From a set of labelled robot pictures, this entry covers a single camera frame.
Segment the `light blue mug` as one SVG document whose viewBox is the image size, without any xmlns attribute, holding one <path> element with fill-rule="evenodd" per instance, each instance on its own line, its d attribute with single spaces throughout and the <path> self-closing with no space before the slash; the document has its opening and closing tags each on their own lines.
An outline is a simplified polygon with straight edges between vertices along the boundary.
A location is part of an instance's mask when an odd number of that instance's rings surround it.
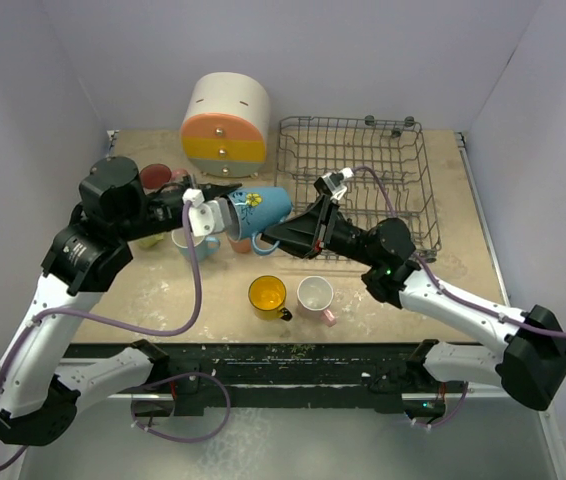
<svg viewBox="0 0 566 480">
<path fill-rule="evenodd" d="M 187 260 L 190 260 L 185 231 L 183 229 L 172 231 L 171 240 L 179 253 Z M 221 246 L 221 241 L 214 236 L 193 236 L 192 241 L 198 262 L 201 262 L 216 253 Z"/>
</svg>

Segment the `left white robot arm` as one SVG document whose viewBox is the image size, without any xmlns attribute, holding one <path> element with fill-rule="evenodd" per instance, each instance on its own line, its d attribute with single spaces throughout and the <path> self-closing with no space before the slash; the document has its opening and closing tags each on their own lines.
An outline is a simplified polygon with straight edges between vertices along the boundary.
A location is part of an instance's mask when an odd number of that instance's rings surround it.
<svg viewBox="0 0 566 480">
<path fill-rule="evenodd" d="M 57 368 L 84 319 L 132 261 L 130 242 L 181 227 L 199 234 L 230 224 L 229 195 L 239 184 L 197 183 L 191 176 L 144 191 L 137 164 L 97 161 L 79 184 L 80 201 L 53 239 L 29 309 L 0 359 L 0 441 L 45 446 L 82 411 L 141 386 L 165 387 L 169 357 L 147 340 L 73 373 Z"/>
</svg>

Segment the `pink floral mug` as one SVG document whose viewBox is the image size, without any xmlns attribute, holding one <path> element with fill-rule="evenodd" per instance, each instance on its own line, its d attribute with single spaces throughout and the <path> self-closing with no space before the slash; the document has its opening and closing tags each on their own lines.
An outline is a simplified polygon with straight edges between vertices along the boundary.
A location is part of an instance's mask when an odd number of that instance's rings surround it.
<svg viewBox="0 0 566 480">
<path fill-rule="evenodd" d="M 145 190 L 154 191 L 168 183 L 176 182 L 188 174 L 189 172 L 186 169 L 171 169 L 165 164 L 155 163 L 142 168 L 139 177 Z"/>
</svg>

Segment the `green faceted mug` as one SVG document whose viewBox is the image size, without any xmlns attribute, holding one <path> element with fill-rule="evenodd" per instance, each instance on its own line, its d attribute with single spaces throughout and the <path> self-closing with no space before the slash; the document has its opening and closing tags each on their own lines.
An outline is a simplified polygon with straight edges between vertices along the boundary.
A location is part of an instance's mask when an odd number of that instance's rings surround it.
<svg viewBox="0 0 566 480">
<path fill-rule="evenodd" d="M 164 239 L 163 233 L 152 234 L 136 241 L 139 248 L 147 250 L 159 245 Z"/>
</svg>

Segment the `yellow mug black handle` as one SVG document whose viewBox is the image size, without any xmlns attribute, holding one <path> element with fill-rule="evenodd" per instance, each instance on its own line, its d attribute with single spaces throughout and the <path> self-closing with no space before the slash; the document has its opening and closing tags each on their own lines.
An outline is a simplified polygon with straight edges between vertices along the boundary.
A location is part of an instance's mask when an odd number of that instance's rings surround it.
<svg viewBox="0 0 566 480">
<path fill-rule="evenodd" d="M 248 300 L 261 320 L 289 322 L 292 312 L 286 307 L 287 289 L 281 279 L 272 275 L 257 277 L 248 288 Z"/>
</svg>

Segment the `pink handleless tumbler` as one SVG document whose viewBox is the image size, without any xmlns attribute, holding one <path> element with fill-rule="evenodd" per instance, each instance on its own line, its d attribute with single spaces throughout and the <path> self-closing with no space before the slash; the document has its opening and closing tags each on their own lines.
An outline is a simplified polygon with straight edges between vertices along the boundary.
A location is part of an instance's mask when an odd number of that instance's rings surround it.
<svg viewBox="0 0 566 480">
<path fill-rule="evenodd" d="M 244 238 L 241 240 L 233 240 L 227 237 L 230 247 L 237 254 L 249 254 L 252 252 L 251 240 L 249 238 Z"/>
</svg>

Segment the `pale pink faceted mug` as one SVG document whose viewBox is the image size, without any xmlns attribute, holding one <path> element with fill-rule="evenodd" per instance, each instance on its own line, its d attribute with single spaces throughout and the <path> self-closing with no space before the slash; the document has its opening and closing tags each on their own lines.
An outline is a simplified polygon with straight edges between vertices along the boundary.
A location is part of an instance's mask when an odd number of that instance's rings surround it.
<svg viewBox="0 0 566 480">
<path fill-rule="evenodd" d="M 297 310 L 306 319 L 321 321 L 327 327 L 336 325 L 331 311 L 334 299 L 332 285 L 321 276 L 308 276 L 297 287 Z"/>
</svg>

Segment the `teal textured mug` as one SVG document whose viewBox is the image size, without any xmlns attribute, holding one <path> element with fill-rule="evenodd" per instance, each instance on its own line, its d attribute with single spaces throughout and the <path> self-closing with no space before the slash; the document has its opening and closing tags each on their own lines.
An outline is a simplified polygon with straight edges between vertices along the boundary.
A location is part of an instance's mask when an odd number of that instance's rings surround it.
<svg viewBox="0 0 566 480">
<path fill-rule="evenodd" d="M 270 248 L 262 249 L 256 238 L 268 227 L 283 222 L 291 213 L 293 204 L 287 191 L 276 186 L 239 188 L 227 199 L 231 216 L 231 226 L 226 230 L 229 239 L 234 242 L 247 239 L 255 254 L 272 254 L 280 242 L 275 241 Z"/>
</svg>

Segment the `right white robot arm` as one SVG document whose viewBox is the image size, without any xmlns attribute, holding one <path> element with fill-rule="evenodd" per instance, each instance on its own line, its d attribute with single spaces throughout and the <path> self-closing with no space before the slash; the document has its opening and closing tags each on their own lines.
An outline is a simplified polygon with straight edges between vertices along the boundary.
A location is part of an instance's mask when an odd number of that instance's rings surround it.
<svg viewBox="0 0 566 480">
<path fill-rule="evenodd" d="M 407 369 L 409 383 L 419 391 L 449 381 L 494 385 L 521 405 L 545 411 L 566 377 L 566 332 L 551 310 L 501 305 L 438 279 L 417 257 L 399 218 L 363 230 L 321 195 L 302 214 L 266 228 L 261 238 L 297 258 L 329 251 L 366 265 L 361 280 L 376 301 L 471 337 L 471 345 L 425 341 L 419 346 Z"/>
</svg>

